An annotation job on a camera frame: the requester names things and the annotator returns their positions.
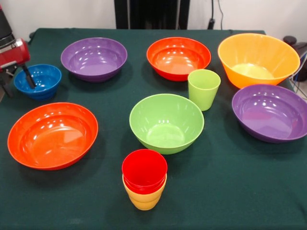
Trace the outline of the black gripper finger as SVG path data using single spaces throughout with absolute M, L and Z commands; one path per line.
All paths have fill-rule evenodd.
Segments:
M 12 93 L 12 91 L 10 89 L 10 86 L 6 83 L 6 81 L 4 80 L 3 77 L 0 77 L 0 85 L 1 85 L 1 87 L 3 89 L 3 91 L 5 92 L 5 94 L 8 97 L 12 98 L 13 97 L 13 93 Z
M 25 64 L 22 64 L 22 69 L 25 72 L 26 80 L 30 86 L 31 89 L 34 89 L 36 87 L 36 84 L 31 76 L 31 73 L 29 72 L 27 66 Z

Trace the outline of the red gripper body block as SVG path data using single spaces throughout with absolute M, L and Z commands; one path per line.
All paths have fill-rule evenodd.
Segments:
M 14 43 L 0 48 L 0 71 L 3 72 L 11 66 L 21 66 L 30 60 L 27 43 L 17 39 Z

